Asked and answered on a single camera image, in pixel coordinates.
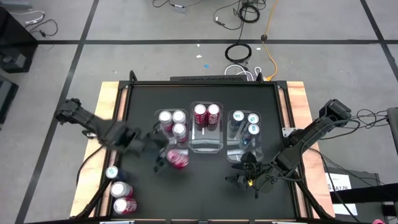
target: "wooden platform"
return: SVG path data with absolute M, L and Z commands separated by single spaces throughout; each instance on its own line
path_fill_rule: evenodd
M 95 115 L 103 119 L 112 119 L 114 107 L 116 105 L 116 95 L 118 94 L 118 85 L 119 82 L 102 83 Z M 292 106 L 295 127 L 305 128 L 308 124 L 312 122 L 312 117 L 310 107 L 308 105 L 307 95 L 305 93 L 304 84 L 303 82 L 287 82 L 287 85 L 289 89 L 290 104 Z M 127 90 L 123 90 L 119 107 L 120 110 L 118 111 L 118 119 L 122 119 L 123 116 L 126 93 Z M 282 113 L 284 116 L 285 126 L 290 127 L 289 119 L 287 116 L 286 104 L 283 96 L 284 93 L 282 90 L 280 90 L 279 94 L 282 103 Z M 97 140 L 88 140 L 84 159 L 86 159 L 99 147 L 100 145 L 98 144 Z M 319 150 L 318 144 L 314 144 L 312 148 Z M 113 158 L 114 154 L 112 154 L 110 159 L 111 164 L 113 163 Z M 90 161 L 88 161 L 84 168 L 81 170 L 79 183 L 76 189 L 75 199 L 73 201 L 70 216 L 79 214 L 97 191 L 100 185 L 104 160 L 105 149 L 102 149 L 97 155 L 95 155 Z M 325 171 L 323 169 L 320 155 L 316 152 L 306 151 L 303 155 L 303 161 L 308 188 L 310 189 L 314 197 L 318 200 L 319 204 L 325 209 L 325 211 L 334 217 L 335 213 L 326 183 Z M 106 215 L 109 200 L 109 188 L 110 186 L 108 186 L 103 196 L 103 203 L 100 212 L 101 215 Z M 306 217 L 307 214 L 305 212 L 304 200 L 298 187 L 297 190 L 301 216 Z

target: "paper sign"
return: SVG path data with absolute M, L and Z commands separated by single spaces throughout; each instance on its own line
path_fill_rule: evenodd
M 325 173 L 325 175 L 326 175 L 326 180 L 328 182 L 329 192 L 332 192 L 333 186 L 331 185 L 329 175 L 327 173 Z M 333 184 L 335 185 L 336 191 L 351 189 L 351 184 L 349 182 L 348 175 L 330 174 L 330 176 L 333 181 Z M 346 205 L 353 215 L 358 215 L 355 204 L 346 204 Z M 333 204 L 333 208 L 335 209 L 336 214 L 349 215 L 347 209 L 342 204 Z

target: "white cable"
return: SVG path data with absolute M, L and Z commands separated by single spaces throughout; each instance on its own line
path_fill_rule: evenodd
M 239 72 L 238 74 L 236 74 L 236 75 L 240 75 L 240 74 L 242 74 L 242 73 L 244 73 L 245 75 L 246 75 L 246 73 L 248 73 L 250 76 L 251 76 L 251 80 L 252 81 L 254 81 L 254 77 L 253 77 L 253 74 L 251 73 L 251 72 Z
M 33 20 L 31 20 L 31 21 L 25 21 L 25 24 L 26 24 L 26 25 L 30 25 L 30 24 L 36 24 L 36 23 L 38 23 L 41 19 L 44 18 L 45 13 L 44 13 L 43 11 L 33 11 L 33 12 L 25 12 L 25 13 L 14 13 L 14 12 L 10 12 L 10 14 L 21 16 L 21 15 L 28 15 L 28 14 L 32 14 L 32 13 L 36 13 L 36 12 L 40 12 L 40 13 L 42 14 L 42 16 L 40 16 L 40 17 L 37 18 L 37 19 L 33 19 Z
M 28 14 L 32 14 L 32 13 L 36 13 L 36 12 L 41 12 L 42 14 L 44 14 L 43 11 L 33 11 L 33 12 L 25 12 L 25 13 L 10 12 L 10 14 L 12 14 L 12 15 L 28 15 Z
M 224 75 L 226 75 L 226 71 L 227 71 L 229 68 L 231 68 L 231 67 L 239 67 L 239 68 L 242 70 L 242 72 L 239 72 L 239 73 L 236 74 L 236 75 L 240 75 L 240 74 L 244 73 L 244 74 L 246 75 L 247 80 L 249 81 L 249 78 L 247 77 L 247 75 L 249 74 L 249 75 L 251 76 L 252 81 L 254 81 L 254 76 L 253 76 L 253 74 L 252 74 L 251 72 L 246 71 L 245 69 L 243 69 L 243 67 L 240 66 L 240 65 L 230 65 L 230 66 L 226 67 L 226 69 L 225 69 L 225 71 L 224 71 Z M 254 68 L 254 72 L 256 73 L 256 76 L 259 76 L 259 74 L 257 73 L 257 69 L 259 69 L 260 72 L 261 72 L 261 68 L 260 68 L 260 67 Z
M 239 75 L 240 73 L 244 73 L 245 75 L 247 75 L 247 73 L 248 73 L 248 74 L 250 74 L 250 75 L 252 76 L 252 78 L 253 78 L 252 73 L 245 71 L 245 69 L 243 69 L 243 67 L 240 66 L 240 65 L 230 65 L 230 66 L 226 67 L 226 69 L 225 69 L 225 71 L 224 71 L 224 75 L 226 75 L 226 71 L 227 71 L 229 68 L 231 68 L 231 67 L 239 67 L 239 68 L 242 70 L 242 72 L 239 72 L 237 75 Z
M 260 70 L 260 72 L 261 72 L 261 68 L 260 68 L 260 67 L 258 67 L 258 66 L 257 66 L 256 68 L 254 68 L 254 73 L 255 73 L 257 76 L 259 76 L 259 73 L 260 73 L 260 72 L 259 72 L 259 73 L 257 73 L 257 69 L 259 69 L 259 70 Z

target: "gray floor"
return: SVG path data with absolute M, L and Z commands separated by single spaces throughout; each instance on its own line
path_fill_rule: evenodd
M 58 22 L 49 39 L 78 40 L 93 0 L 35 0 L 34 10 Z M 172 7 L 152 7 L 151 1 L 99 0 L 88 33 L 90 40 L 236 39 L 213 23 L 216 8 L 227 0 L 204 0 L 186 14 Z M 398 39 L 393 0 L 367 0 L 385 39 Z M 258 39 L 269 10 L 255 24 L 245 24 L 243 39 Z M 218 13 L 227 26 L 239 25 L 230 9 Z M 20 22 L 25 17 L 16 16 Z M 43 26 L 51 32 L 52 26 Z M 360 1 L 280 0 L 269 31 L 270 39 L 376 39 Z M 103 81 L 125 80 L 133 69 L 139 80 L 168 80 L 171 76 L 222 75 L 229 65 L 223 44 L 86 45 L 68 97 L 79 98 L 94 111 Z M 251 45 L 248 67 L 272 74 L 274 67 L 262 45 Z M 389 45 L 398 57 L 398 45 Z M 14 223 L 47 134 L 53 111 L 67 76 L 76 45 L 40 45 L 29 73 L 6 74 L 20 88 L 0 131 L 0 220 Z M 337 98 L 354 112 L 398 105 L 398 82 L 380 45 L 269 45 L 279 72 L 275 80 L 303 81 L 313 118 L 323 104 Z M 232 54 L 239 57 L 242 51 Z M 87 140 L 78 126 L 58 126 L 25 222 L 68 218 L 75 193 L 75 177 Z M 333 131 L 333 134 L 345 130 Z M 388 126 L 361 129 L 342 138 L 320 142 L 330 159 L 351 170 L 376 172 L 385 183 L 397 182 L 398 158 Z

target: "can top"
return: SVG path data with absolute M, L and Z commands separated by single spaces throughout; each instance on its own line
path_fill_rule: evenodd
M 195 110 L 195 113 L 197 113 L 197 114 L 204 114 L 206 112 L 206 106 L 205 105 L 196 105 L 194 110 Z
M 118 175 L 118 168 L 116 166 L 110 166 L 106 169 L 105 174 L 107 178 L 113 179 Z
M 182 134 L 185 131 L 185 126 L 183 124 L 175 124 L 173 131 L 177 134 Z
M 113 209 L 117 212 L 123 212 L 127 208 L 127 202 L 124 198 L 118 198 L 113 204 Z
M 112 195 L 121 195 L 124 191 L 124 184 L 123 182 L 116 182 L 112 185 L 111 187 L 111 193 Z
M 244 118 L 244 114 L 242 111 L 235 111 L 233 117 L 235 121 L 241 121 Z
M 248 130 L 250 134 L 258 134 L 260 132 L 260 128 L 256 124 L 250 124 Z
M 172 114 L 168 111 L 162 111 L 159 115 L 159 121 L 170 121 L 172 119 Z
M 210 114 L 218 114 L 220 112 L 220 108 L 217 105 L 210 105 L 209 106 L 209 113 Z
M 260 119 L 259 119 L 259 117 L 258 117 L 257 114 L 249 114 L 248 120 L 249 120 L 249 122 L 252 123 L 252 124 L 257 124 L 257 123 L 259 122 Z
M 185 121 L 185 113 L 180 110 L 174 111 L 173 120 L 174 120 L 174 122 Z

